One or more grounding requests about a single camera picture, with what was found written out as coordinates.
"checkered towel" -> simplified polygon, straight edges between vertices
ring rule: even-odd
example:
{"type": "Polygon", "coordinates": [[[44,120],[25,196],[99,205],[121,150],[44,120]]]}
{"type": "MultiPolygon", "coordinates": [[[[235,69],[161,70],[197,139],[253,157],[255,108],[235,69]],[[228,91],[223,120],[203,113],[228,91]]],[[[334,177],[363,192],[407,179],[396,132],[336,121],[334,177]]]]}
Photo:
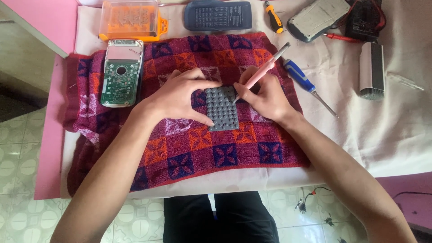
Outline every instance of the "checkered towel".
{"type": "MultiPolygon", "coordinates": [[[[230,86],[238,82],[249,65],[261,66],[276,51],[264,33],[189,36],[146,44],[141,97],[157,91],[174,69],[184,72],[199,67],[206,79],[230,86]]],[[[69,105],[64,127],[81,134],[67,178],[71,195],[132,109],[100,104],[104,58],[105,51],[98,51],[92,56],[72,54],[67,59],[69,105]]],[[[281,62],[269,73],[279,78],[290,104],[302,112],[293,81],[281,62]]],[[[194,92],[191,104],[196,111],[206,114],[204,92],[194,92]]],[[[309,160],[287,132],[243,100],[236,104],[238,130],[209,132],[207,126],[187,119],[164,119],[158,123],[130,190],[144,190],[226,169],[309,166],[309,160]]]]}

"calculator circuit board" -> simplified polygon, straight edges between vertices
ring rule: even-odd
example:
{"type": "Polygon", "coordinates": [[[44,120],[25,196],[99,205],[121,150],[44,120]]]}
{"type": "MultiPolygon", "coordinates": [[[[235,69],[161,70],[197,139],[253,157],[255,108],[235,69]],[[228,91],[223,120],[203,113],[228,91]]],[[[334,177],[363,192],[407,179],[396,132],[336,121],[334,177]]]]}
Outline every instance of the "calculator circuit board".
{"type": "Polygon", "coordinates": [[[127,107],[135,103],[140,64],[137,60],[108,60],[101,104],[108,107],[127,107]]]}

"pink pen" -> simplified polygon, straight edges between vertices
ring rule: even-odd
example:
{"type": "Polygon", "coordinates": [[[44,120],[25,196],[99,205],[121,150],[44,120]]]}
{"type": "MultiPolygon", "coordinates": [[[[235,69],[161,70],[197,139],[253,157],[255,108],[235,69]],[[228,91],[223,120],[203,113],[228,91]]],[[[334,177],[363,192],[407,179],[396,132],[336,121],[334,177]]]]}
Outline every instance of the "pink pen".
{"type": "MultiPolygon", "coordinates": [[[[262,78],[268,70],[272,69],[274,67],[274,62],[282,56],[282,53],[284,53],[288,47],[290,46],[290,43],[287,42],[274,56],[270,58],[264,65],[258,69],[258,71],[248,80],[248,82],[245,84],[245,87],[248,89],[251,89],[260,78],[262,78]]],[[[237,95],[235,100],[232,102],[233,104],[238,101],[240,97],[237,95]]]]}

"blue screwdriver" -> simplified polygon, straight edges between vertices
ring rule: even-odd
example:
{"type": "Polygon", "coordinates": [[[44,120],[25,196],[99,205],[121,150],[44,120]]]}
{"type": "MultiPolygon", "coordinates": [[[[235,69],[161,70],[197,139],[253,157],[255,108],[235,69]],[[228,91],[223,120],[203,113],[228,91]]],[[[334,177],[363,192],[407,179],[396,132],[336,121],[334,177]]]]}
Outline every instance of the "blue screwdriver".
{"type": "Polygon", "coordinates": [[[309,81],[308,77],[306,77],[303,71],[292,60],[286,60],[283,63],[283,67],[300,84],[303,89],[314,95],[325,106],[325,108],[330,111],[330,113],[339,118],[339,116],[337,116],[337,114],[317,94],[317,91],[315,90],[315,85],[313,85],[309,81]]]}

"dark blue calculator cover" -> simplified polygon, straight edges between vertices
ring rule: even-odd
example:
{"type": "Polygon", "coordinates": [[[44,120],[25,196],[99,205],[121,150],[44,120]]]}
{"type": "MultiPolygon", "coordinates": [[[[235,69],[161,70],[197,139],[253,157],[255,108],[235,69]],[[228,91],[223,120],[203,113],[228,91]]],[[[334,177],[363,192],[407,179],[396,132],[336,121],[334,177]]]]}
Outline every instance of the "dark blue calculator cover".
{"type": "Polygon", "coordinates": [[[184,10],[184,26],[190,31],[251,29],[251,3],[224,3],[218,0],[192,1],[184,10]]]}

